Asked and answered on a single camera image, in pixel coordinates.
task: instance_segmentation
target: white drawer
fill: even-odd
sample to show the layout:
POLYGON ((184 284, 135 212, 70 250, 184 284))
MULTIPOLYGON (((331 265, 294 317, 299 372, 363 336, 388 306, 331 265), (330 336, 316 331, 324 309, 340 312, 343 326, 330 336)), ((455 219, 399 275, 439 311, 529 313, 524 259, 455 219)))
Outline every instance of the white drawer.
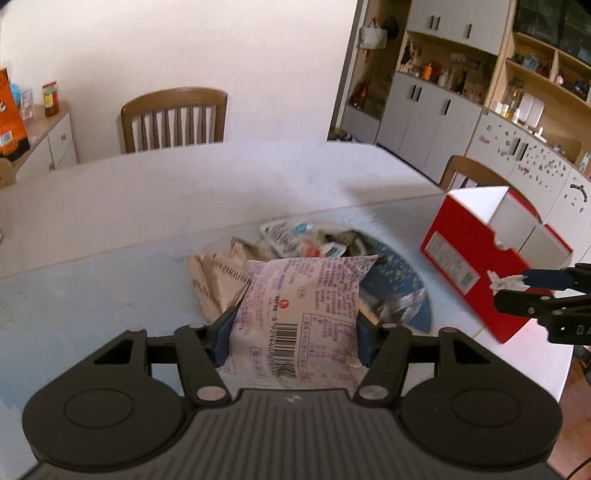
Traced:
POLYGON ((47 135, 53 162, 58 165, 66 150, 72 143, 72 126, 68 113, 47 135))
POLYGON ((44 138, 18 169, 17 184, 42 179, 50 174, 50 167, 51 151, 47 138, 44 138))

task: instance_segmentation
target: plastic wrapper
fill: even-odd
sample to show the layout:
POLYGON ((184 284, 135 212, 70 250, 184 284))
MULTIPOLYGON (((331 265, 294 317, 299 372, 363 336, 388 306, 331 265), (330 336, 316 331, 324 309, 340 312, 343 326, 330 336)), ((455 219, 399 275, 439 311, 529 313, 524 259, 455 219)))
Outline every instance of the plastic wrapper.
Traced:
POLYGON ((365 376, 357 354, 359 282, 376 257, 249 262, 251 286, 220 369, 240 388, 346 388, 365 376))

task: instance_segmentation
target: metal screw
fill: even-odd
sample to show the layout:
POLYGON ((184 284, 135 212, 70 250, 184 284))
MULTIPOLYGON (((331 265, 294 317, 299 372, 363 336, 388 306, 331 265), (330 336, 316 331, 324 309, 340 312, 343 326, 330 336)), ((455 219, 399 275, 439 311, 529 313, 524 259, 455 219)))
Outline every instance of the metal screw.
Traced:
POLYGON ((226 396, 226 391, 217 385, 208 385, 197 390, 197 398, 203 401, 218 401, 226 396))
POLYGON ((359 390, 359 396, 365 400, 383 400, 388 396, 388 389, 381 385, 365 385, 359 390))

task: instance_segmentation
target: bag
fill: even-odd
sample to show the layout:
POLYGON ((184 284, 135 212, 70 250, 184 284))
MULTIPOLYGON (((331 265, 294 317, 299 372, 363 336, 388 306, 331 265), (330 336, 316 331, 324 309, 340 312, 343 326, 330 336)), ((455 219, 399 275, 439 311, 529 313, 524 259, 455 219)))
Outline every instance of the bag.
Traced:
POLYGON ((0 157, 15 161, 29 150, 27 130, 14 102, 8 72, 0 70, 0 157))
POLYGON ((361 28, 359 48, 364 50, 379 50, 386 48, 388 31, 377 25, 369 25, 361 28))

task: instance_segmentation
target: white bag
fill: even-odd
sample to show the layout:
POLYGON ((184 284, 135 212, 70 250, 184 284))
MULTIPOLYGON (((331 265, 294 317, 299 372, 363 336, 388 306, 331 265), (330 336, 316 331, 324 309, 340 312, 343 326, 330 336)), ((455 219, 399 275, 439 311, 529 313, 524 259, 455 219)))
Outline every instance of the white bag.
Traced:
POLYGON ((364 50, 379 50, 386 48, 388 31, 377 25, 362 27, 360 31, 359 48, 364 50))

